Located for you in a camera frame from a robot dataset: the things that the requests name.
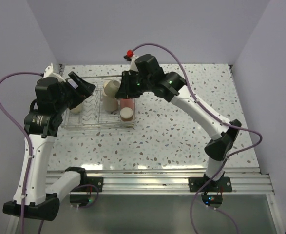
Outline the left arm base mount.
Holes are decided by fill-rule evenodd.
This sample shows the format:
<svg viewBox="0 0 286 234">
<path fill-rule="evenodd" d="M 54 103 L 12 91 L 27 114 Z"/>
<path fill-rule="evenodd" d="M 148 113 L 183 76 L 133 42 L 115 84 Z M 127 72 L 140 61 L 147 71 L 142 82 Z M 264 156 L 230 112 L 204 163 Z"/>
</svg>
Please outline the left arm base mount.
<svg viewBox="0 0 286 234">
<path fill-rule="evenodd" d="M 88 176 L 82 184 L 73 188 L 72 192 L 100 193 L 102 192 L 103 185 L 104 177 Z"/>
</svg>

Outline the beige plastic cup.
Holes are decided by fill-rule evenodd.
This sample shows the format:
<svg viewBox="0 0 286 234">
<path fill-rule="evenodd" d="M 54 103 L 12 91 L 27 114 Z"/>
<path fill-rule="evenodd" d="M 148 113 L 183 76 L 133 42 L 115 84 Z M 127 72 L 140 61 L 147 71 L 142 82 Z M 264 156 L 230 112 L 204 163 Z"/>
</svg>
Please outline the beige plastic cup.
<svg viewBox="0 0 286 234">
<path fill-rule="evenodd" d="M 118 101 L 115 98 L 111 98 L 106 94 L 102 94 L 103 108 L 107 112 L 114 112 L 118 109 Z"/>
</svg>

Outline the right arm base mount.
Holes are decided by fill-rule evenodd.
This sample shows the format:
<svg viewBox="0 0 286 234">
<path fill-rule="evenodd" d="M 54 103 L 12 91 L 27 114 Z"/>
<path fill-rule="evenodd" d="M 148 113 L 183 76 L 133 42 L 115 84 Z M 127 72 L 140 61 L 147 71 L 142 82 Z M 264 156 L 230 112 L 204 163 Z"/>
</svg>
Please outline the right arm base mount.
<svg viewBox="0 0 286 234">
<path fill-rule="evenodd" d="M 191 193 L 202 192 L 202 193 L 219 193 L 226 192 L 230 193 L 233 191 L 231 180 L 229 177 L 221 176 L 217 181 L 211 180 L 204 188 L 200 189 L 209 180 L 206 175 L 202 177 L 189 177 L 188 186 Z"/>
</svg>

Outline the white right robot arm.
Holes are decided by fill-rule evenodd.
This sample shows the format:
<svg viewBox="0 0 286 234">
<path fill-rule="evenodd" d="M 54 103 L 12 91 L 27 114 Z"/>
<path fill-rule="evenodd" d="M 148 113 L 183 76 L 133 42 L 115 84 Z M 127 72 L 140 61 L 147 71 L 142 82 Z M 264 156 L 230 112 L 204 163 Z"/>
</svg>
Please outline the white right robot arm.
<svg viewBox="0 0 286 234">
<path fill-rule="evenodd" d="M 208 155 L 208 166 L 204 174 L 204 186 L 208 191 L 216 191 L 224 176 L 223 163 L 238 135 L 241 122 L 230 121 L 217 113 L 202 99 L 193 98 L 186 80 L 177 72 L 164 72 L 155 56 L 125 55 L 130 62 L 128 71 L 121 74 L 121 85 L 117 99 L 138 98 L 144 92 L 152 92 L 158 98 L 180 108 L 197 122 L 210 136 L 204 151 Z"/>
</svg>

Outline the small olive handled cup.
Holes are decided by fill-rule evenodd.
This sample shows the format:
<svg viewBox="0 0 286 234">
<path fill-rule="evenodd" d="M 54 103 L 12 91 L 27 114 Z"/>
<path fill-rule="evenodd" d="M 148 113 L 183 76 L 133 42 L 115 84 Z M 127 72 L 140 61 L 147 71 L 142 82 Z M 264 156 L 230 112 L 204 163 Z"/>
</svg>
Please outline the small olive handled cup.
<svg viewBox="0 0 286 234">
<path fill-rule="evenodd" d="M 109 83 L 105 87 L 106 95 L 115 98 L 120 87 L 120 82 L 118 80 L 110 80 Z"/>
</svg>

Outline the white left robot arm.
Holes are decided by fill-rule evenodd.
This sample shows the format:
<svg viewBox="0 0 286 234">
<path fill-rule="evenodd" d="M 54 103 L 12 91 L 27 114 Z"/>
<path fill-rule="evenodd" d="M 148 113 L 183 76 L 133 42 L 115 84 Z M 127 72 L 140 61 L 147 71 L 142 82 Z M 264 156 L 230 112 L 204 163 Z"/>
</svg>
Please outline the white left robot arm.
<svg viewBox="0 0 286 234">
<path fill-rule="evenodd" d="M 74 72 L 68 76 L 73 84 L 59 74 L 45 73 L 35 86 L 36 98 L 21 128 L 25 134 L 25 154 L 19 185 L 12 201 L 3 205 L 5 214 L 52 221 L 70 191 L 81 192 L 88 186 L 86 170 L 69 167 L 59 180 L 46 187 L 49 158 L 63 113 L 77 107 L 96 89 Z"/>
</svg>

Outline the pink plastic cup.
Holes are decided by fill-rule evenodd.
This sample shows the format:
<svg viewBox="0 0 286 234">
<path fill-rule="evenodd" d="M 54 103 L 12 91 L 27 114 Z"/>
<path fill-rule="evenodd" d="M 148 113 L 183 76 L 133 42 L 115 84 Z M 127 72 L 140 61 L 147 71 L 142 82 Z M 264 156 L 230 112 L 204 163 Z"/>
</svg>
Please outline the pink plastic cup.
<svg viewBox="0 0 286 234">
<path fill-rule="evenodd" d="M 120 99 L 120 108 L 131 108 L 134 109 L 135 104 L 133 99 Z"/>
</svg>

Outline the steel wire dish rack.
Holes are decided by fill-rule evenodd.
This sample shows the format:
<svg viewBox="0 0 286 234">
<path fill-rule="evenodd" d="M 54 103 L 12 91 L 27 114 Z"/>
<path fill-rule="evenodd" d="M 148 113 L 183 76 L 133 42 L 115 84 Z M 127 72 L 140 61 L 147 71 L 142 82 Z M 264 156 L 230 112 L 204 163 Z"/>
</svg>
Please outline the steel wire dish rack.
<svg viewBox="0 0 286 234">
<path fill-rule="evenodd" d="M 61 127 L 66 130 L 78 131 L 95 128 L 132 128 L 135 125 L 136 109 L 133 108 L 133 119 L 123 121 L 120 117 L 121 106 L 113 112 L 104 109 L 102 100 L 103 85 L 110 80 L 121 81 L 120 75 L 82 77 L 96 86 L 93 94 L 82 102 L 82 110 L 78 114 L 66 110 Z"/>
</svg>

